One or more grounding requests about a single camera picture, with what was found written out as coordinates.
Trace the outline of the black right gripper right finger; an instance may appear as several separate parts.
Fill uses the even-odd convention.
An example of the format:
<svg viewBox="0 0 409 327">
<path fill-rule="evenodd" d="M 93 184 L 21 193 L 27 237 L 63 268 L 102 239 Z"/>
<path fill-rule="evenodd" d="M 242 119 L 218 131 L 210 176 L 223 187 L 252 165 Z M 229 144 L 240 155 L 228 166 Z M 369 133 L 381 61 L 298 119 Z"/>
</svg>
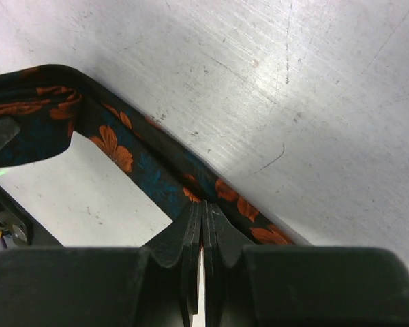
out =
<svg viewBox="0 0 409 327">
<path fill-rule="evenodd" d="M 202 208 L 208 326 L 409 326 L 409 272 L 367 247 L 257 245 Z"/>
</svg>

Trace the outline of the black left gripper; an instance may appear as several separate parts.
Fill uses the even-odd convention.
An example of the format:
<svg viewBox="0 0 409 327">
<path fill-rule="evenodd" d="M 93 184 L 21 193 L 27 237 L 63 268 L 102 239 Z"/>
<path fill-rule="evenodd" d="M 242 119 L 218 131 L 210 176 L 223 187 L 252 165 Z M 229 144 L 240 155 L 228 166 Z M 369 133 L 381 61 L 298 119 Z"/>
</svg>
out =
<svg viewBox="0 0 409 327">
<path fill-rule="evenodd" d="M 0 118 L 0 150 L 20 132 L 11 117 Z M 0 186 L 0 231 L 17 247 L 59 246 L 62 244 L 38 223 L 17 201 Z"/>
</svg>

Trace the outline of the black orange floral tie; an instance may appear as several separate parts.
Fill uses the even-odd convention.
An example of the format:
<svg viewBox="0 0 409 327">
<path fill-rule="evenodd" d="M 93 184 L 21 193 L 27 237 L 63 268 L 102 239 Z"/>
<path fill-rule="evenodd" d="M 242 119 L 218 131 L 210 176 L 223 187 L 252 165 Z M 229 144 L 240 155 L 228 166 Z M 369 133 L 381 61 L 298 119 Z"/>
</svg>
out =
<svg viewBox="0 0 409 327">
<path fill-rule="evenodd" d="M 54 157 L 79 133 L 171 219 L 186 204 L 207 201 L 255 243 L 294 242 L 152 118 L 74 68 L 42 65 L 1 74 L 1 118 L 14 119 L 20 132 L 0 150 L 0 168 Z"/>
</svg>

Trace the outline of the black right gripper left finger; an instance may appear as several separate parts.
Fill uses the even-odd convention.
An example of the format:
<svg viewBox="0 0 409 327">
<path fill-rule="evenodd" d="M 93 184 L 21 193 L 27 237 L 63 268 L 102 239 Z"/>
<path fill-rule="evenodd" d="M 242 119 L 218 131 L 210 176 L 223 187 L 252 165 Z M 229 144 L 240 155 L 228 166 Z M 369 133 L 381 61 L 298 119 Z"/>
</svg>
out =
<svg viewBox="0 0 409 327">
<path fill-rule="evenodd" d="M 0 326 L 190 326 L 202 207 L 141 247 L 0 252 Z"/>
</svg>

